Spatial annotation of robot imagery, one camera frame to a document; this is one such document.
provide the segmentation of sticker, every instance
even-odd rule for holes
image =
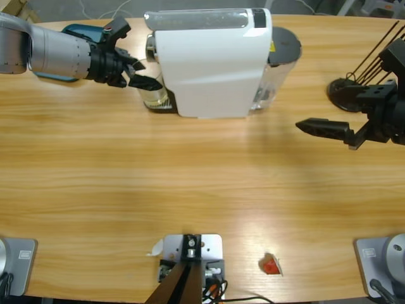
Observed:
[[[271,42],[270,44],[270,52],[275,52],[276,51],[276,45],[274,44],[274,41]]]
[[[20,250],[20,254],[18,255],[19,260],[30,260],[32,255],[32,251],[29,250]]]
[[[363,256],[365,258],[375,258],[377,255],[375,254],[374,248],[366,248],[363,249]]]

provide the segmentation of white sticker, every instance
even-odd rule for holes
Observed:
[[[366,248],[363,249],[363,256],[365,258],[375,258],[377,255],[375,254],[374,248]]]
[[[18,255],[18,259],[20,260],[29,260],[31,259],[32,251],[29,250],[20,250],[20,254]]]

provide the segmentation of white coffee machine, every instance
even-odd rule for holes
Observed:
[[[154,103],[144,100],[148,108],[172,106],[183,117],[199,118],[249,113],[269,56],[267,9],[146,12],[145,22],[153,31],[147,60],[159,64],[156,79],[163,85]]]

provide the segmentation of wood grain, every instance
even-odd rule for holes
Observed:
[[[184,232],[222,235],[228,297],[364,296],[352,243],[404,232],[405,148],[366,142],[349,151],[294,124],[364,122],[336,109],[325,87],[392,22],[274,16],[303,55],[271,108],[246,119],[158,115],[132,88],[1,75],[0,231],[39,242],[28,294],[145,301],[158,285],[158,259],[146,253]],[[130,23],[119,45],[143,58],[148,29]],[[266,252],[283,277],[259,270]]]

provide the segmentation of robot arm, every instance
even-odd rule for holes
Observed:
[[[137,75],[137,70],[145,68],[142,63],[126,50],[115,47],[130,29],[125,19],[118,17],[104,27],[102,39],[94,42],[0,13],[0,73],[23,73],[28,66],[33,72],[125,87],[127,81],[122,73],[126,72],[129,86],[148,91],[162,88],[156,80]]]
[[[368,121],[357,133],[347,122],[309,118],[296,123],[305,133],[338,139],[351,149],[358,149],[365,141],[405,145],[405,41],[401,38],[389,44],[380,54],[381,68],[393,72],[398,84],[360,85],[347,79],[338,79],[329,85],[330,98],[350,111],[367,114]]]

